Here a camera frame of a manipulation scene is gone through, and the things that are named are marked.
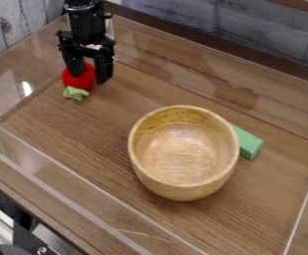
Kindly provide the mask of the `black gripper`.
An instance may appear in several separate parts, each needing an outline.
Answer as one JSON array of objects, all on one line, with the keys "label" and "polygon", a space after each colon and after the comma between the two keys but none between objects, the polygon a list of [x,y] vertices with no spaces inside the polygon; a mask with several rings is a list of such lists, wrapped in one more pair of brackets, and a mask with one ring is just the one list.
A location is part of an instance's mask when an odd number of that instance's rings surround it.
[{"label": "black gripper", "polygon": [[114,6],[106,0],[65,0],[65,12],[70,30],[59,30],[57,36],[67,69],[76,78],[81,77],[88,70],[84,57],[98,56],[94,59],[96,74],[102,85],[114,74],[116,41],[108,36]]}]

